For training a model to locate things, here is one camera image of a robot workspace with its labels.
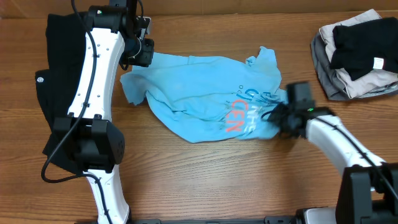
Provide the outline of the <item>light blue printed t-shirt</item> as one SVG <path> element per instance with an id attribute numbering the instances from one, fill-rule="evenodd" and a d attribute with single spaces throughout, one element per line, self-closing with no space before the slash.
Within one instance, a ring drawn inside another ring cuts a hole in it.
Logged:
<path id="1" fill-rule="evenodd" d="M 155 116 L 190 143 L 271 139 L 279 128 L 267 117 L 287 101 L 275 52 L 261 47 L 245 62 L 227 57 L 155 53 L 120 82 L 130 104 L 147 101 Z"/>

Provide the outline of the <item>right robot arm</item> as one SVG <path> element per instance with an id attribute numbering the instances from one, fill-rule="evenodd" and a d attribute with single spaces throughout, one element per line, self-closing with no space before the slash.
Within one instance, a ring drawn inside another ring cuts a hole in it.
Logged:
<path id="1" fill-rule="evenodd" d="M 297 210 L 294 216 L 267 217 L 265 223 L 397 223 L 397 164 L 361 144 L 331 109 L 317 107 L 310 85 L 287 85 L 287 103 L 263 114 L 290 138 L 317 146 L 342 176 L 335 207 Z"/>

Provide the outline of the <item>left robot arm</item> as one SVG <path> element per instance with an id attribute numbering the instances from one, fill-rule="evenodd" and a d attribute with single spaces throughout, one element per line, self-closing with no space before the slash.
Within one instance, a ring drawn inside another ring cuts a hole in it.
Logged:
<path id="1" fill-rule="evenodd" d="M 132 223 L 119 175 L 125 139 L 112 123 L 111 101 L 119 67 L 127 70 L 152 63 L 154 41 L 146 38 L 151 19 L 137 14 L 138 9 L 143 10 L 141 1 L 110 1 L 107 6 L 90 6 L 79 20 L 86 39 L 80 82 L 67 115 L 55 119 L 52 132 L 60 142 L 41 173 L 50 182 L 46 168 L 56 152 L 64 151 L 77 166 L 74 177 L 90 183 L 97 223 Z"/>

